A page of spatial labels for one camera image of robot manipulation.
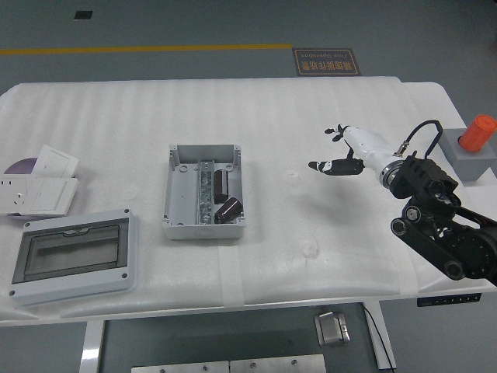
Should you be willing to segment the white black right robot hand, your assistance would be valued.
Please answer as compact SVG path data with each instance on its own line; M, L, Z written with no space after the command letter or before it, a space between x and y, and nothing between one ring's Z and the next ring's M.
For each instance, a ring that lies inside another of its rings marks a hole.
M372 169L380 184L400 167L402 160L394 156L394 148L379 134L367 129L340 124L336 129L328 128L326 134L335 134L333 141L344 140L349 147L345 159L309 162L308 167L328 176L359 175Z

